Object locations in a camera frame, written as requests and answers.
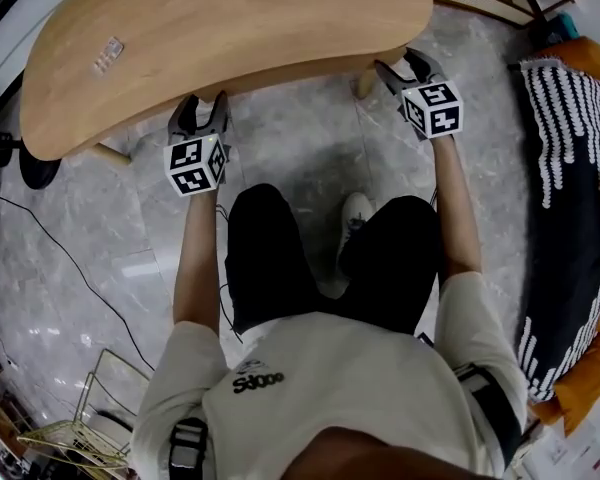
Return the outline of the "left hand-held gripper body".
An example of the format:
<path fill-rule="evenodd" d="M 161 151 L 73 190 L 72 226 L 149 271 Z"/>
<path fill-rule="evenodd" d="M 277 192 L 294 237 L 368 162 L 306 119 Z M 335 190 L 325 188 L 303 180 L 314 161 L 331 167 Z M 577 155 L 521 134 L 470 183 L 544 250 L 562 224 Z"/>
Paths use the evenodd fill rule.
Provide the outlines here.
<path fill-rule="evenodd" d="M 222 135 L 212 133 L 184 138 L 163 149 L 167 180 L 179 197 L 216 190 L 224 182 L 228 163 Z"/>

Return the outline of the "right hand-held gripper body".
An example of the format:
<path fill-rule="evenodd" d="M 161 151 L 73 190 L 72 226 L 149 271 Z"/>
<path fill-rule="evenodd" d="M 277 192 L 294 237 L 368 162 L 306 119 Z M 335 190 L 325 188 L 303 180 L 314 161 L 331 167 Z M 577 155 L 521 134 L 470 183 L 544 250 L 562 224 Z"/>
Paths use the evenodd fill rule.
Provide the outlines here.
<path fill-rule="evenodd" d="M 464 102 L 453 81 L 401 80 L 396 96 L 399 113 L 419 140 L 428 141 L 463 130 Z"/>

